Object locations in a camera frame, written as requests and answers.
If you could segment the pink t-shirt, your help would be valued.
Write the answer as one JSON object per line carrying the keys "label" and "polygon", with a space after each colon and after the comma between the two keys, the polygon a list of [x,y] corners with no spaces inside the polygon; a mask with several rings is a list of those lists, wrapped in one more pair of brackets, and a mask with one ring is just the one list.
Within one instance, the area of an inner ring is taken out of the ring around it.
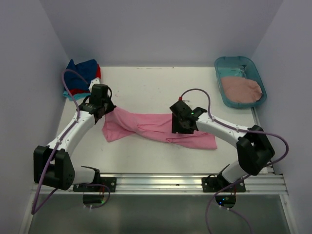
{"label": "pink t-shirt", "polygon": [[136,114],[116,107],[105,115],[102,133],[107,142],[138,134],[150,140],[190,149],[217,149],[215,136],[210,133],[195,131],[193,134],[173,134],[171,114]]}

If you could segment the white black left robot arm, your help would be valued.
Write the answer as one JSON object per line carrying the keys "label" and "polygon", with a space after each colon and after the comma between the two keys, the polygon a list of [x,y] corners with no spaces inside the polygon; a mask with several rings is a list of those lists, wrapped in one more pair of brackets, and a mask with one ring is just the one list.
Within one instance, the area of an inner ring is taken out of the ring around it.
{"label": "white black left robot arm", "polygon": [[109,93],[111,89],[99,78],[91,81],[91,94],[78,105],[70,123],[47,146],[34,150],[34,182],[52,188],[67,190],[72,185],[82,185],[94,192],[101,187],[99,169],[88,166],[75,167],[71,156],[84,135],[107,113],[115,109]]}

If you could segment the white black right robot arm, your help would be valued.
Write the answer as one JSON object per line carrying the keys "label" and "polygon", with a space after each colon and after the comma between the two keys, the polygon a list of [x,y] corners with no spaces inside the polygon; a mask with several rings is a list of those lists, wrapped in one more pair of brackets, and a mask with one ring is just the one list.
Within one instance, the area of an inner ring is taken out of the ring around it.
{"label": "white black right robot arm", "polygon": [[172,133],[193,134],[195,131],[210,133],[234,146],[238,159],[227,165],[218,175],[209,175],[204,182],[214,190],[229,191],[234,183],[247,176],[256,176],[275,155],[263,129],[235,125],[213,116],[201,107],[191,109],[179,100],[170,107],[172,112]]}

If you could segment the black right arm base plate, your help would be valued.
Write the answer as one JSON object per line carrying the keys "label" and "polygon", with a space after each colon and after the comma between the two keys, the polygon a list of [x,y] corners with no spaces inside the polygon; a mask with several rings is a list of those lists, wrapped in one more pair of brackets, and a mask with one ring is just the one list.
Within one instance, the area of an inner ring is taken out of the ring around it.
{"label": "black right arm base plate", "polygon": [[[220,191],[221,189],[227,187],[230,185],[226,180],[222,179],[219,176],[216,175],[208,175],[201,178],[201,185],[202,190],[204,193],[216,193]],[[237,185],[234,185],[226,190],[224,192],[238,192],[238,193],[244,193],[246,192],[246,187],[244,182],[240,182]]]}

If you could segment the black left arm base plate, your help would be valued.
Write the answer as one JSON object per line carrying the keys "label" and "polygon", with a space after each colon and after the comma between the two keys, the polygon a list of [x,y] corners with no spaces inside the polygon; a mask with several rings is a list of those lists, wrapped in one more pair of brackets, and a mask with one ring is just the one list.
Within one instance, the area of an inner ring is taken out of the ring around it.
{"label": "black left arm base plate", "polygon": [[108,192],[116,191],[116,177],[100,177],[99,181],[92,184],[77,184],[73,186],[74,192]]}

